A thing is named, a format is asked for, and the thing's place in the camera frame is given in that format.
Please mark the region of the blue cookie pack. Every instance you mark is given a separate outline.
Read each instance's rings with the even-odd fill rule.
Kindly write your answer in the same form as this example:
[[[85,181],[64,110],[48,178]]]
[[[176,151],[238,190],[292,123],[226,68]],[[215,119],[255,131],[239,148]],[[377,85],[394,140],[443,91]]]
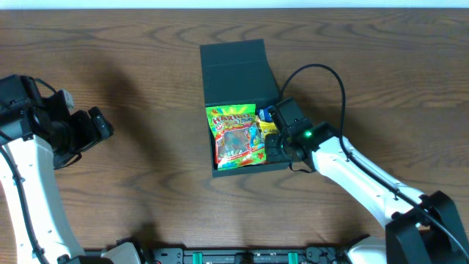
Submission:
[[[263,109],[257,109],[256,113],[257,113],[259,120],[263,122],[273,122],[273,118],[270,113],[270,110],[273,108],[274,106],[268,106]]]

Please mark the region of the green Haribo candy bag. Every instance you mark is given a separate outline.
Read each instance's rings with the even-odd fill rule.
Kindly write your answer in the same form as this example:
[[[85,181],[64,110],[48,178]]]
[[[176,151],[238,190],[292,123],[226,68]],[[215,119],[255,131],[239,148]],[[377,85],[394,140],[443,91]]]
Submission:
[[[265,141],[256,123],[256,106],[238,104],[206,108],[215,141],[218,170],[237,169],[267,161]]]

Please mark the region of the yellow red snack packet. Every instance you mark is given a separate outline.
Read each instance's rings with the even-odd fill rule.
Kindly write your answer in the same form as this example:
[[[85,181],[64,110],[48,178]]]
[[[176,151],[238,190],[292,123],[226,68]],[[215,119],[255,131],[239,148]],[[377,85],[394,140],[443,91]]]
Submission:
[[[262,121],[260,117],[256,117],[256,124],[263,141],[266,140],[267,135],[278,134],[278,129],[274,122]]]

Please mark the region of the black gift box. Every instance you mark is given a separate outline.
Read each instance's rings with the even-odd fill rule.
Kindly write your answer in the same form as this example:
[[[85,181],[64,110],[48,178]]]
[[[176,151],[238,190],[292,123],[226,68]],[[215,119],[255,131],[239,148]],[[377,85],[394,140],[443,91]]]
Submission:
[[[279,89],[268,64],[264,40],[200,47],[205,106],[253,103],[274,106]]]

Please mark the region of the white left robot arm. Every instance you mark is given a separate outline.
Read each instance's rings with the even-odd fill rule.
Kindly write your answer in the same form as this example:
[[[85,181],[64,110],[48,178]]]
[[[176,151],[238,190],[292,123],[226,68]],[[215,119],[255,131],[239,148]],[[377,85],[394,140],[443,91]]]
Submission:
[[[85,252],[64,211],[52,146],[38,132],[1,145],[1,185],[18,263],[143,263],[131,242],[96,255]]]

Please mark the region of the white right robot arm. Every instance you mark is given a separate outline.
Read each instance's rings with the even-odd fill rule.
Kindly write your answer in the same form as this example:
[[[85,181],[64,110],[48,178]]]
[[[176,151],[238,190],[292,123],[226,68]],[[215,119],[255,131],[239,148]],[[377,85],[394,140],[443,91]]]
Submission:
[[[467,263],[468,238],[454,201],[442,191],[427,195],[388,174],[327,123],[276,122],[277,149],[290,150],[310,172],[340,185],[385,230],[342,253],[349,263]]]

